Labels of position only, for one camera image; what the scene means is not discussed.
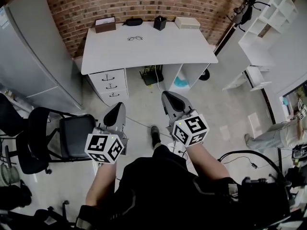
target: brick wall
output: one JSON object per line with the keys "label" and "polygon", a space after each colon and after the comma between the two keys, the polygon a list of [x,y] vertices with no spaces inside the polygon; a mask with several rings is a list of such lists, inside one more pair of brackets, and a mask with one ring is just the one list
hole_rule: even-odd
{"label": "brick wall", "polygon": [[243,0],[47,0],[54,21],[70,54],[83,54],[86,33],[96,19],[115,16],[116,22],[129,18],[152,21],[162,15],[195,17],[209,44],[217,45],[231,22],[225,17]]}

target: person in gray pants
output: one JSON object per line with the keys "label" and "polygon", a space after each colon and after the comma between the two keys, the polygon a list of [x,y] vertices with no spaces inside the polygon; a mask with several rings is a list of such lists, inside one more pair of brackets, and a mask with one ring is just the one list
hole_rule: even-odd
{"label": "person in gray pants", "polygon": [[267,132],[256,138],[245,134],[244,139],[246,145],[252,150],[293,149],[297,145],[307,143],[307,117],[300,119],[296,115],[288,123],[272,125]]}
{"label": "person in gray pants", "polygon": [[286,124],[272,125],[267,132],[253,138],[249,134],[244,135],[246,145],[252,150],[264,151],[268,148],[284,148],[281,139],[281,130]]}

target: black pen holder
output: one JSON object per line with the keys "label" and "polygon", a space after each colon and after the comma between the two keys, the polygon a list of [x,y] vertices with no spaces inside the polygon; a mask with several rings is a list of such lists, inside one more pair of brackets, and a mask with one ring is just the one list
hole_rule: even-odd
{"label": "black pen holder", "polygon": [[159,31],[162,31],[166,25],[166,18],[158,16],[154,19],[153,27]]}

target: person's arm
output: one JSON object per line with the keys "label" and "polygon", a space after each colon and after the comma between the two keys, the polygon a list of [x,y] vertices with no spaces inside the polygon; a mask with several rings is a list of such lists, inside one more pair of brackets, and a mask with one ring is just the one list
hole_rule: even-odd
{"label": "person's arm", "polygon": [[216,160],[202,144],[198,143],[187,148],[187,153],[198,175],[204,175],[211,180],[230,177],[225,166]]}
{"label": "person's arm", "polygon": [[303,138],[303,134],[304,134],[304,129],[303,129],[303,125],[300,119],[297,118],[297,138],[299,141],[302,140]]}
{"label": "person's arm", "polygon": [[93,184],[86,196],[85,204],[99,208],[100,203],[114,193],[116,163],[103,164],[98,168]]}

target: brown box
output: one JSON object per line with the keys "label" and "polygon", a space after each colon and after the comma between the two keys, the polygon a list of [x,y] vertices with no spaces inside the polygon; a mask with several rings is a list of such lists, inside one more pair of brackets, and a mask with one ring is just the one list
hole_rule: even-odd
{"label": "brown box", "polygon": [[115,17],[107,17],[95,21],[96,33],[116,30]]}

